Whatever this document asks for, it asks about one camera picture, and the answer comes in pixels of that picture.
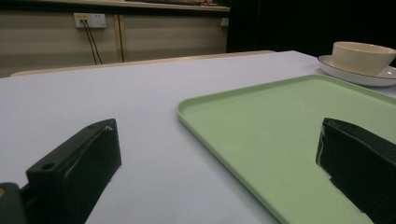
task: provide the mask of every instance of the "bowl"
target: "bowl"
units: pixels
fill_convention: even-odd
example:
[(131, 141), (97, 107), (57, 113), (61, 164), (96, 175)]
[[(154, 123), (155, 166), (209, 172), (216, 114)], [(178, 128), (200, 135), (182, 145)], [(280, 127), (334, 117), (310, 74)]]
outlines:
[(377, 76), (396, 57), (396, 50), (378, 45), (338, 41), (332, 45), (332, 63), (337, 68)]

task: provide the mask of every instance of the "white bowl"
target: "white bowl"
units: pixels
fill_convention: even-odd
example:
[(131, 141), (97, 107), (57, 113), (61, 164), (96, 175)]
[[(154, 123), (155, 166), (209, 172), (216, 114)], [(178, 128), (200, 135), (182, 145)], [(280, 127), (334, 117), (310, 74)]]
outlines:
[(337, 77), (344, 81), (362, 86), (387, 87), (396, 85), (396, 68), (388, 66), (375, 77), (357, 73), (351, 73), (341, 68), (337, 68), (332, 61), (332, 55), (318, 57), (320, 69), (332, 77)]
[(332, 62), (348, 72), (376, 76), (396, 57), (396, 50), (378, 45), (339, 41), (332, 46)]

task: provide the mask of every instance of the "light green tray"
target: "light green tray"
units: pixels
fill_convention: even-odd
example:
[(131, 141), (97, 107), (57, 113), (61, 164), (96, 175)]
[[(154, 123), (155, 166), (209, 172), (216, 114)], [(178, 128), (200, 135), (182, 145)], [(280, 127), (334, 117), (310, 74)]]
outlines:
[(321, 122), (396, 143), (396, 99), (310, 75), (188, 99), (177, 113), (282, 223), (372, 223), (316, 165)]

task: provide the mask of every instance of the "power socket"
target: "power socket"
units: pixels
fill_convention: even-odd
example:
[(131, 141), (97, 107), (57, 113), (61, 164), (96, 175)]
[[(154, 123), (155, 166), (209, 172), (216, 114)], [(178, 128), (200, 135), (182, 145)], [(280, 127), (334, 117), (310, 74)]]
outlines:
[(82, 21), (86, 21), (91, 28), (106, 28), (105, 14), (74, 13), (77, 28), (84, 28)]

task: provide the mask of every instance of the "beige wall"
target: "beige wall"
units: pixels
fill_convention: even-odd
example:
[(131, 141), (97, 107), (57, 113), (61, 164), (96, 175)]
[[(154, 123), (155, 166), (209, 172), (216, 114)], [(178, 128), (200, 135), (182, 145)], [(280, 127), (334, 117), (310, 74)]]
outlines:
[[(118, 17), (94, 29), (105, 63), (122, 62)], [(120, 16), (125, 62), (225, 53), (227, 30), (220, 18)], [(72, 13), (0, 11), (0, 77), (27, 70), (92, 65), (84, 29)]]

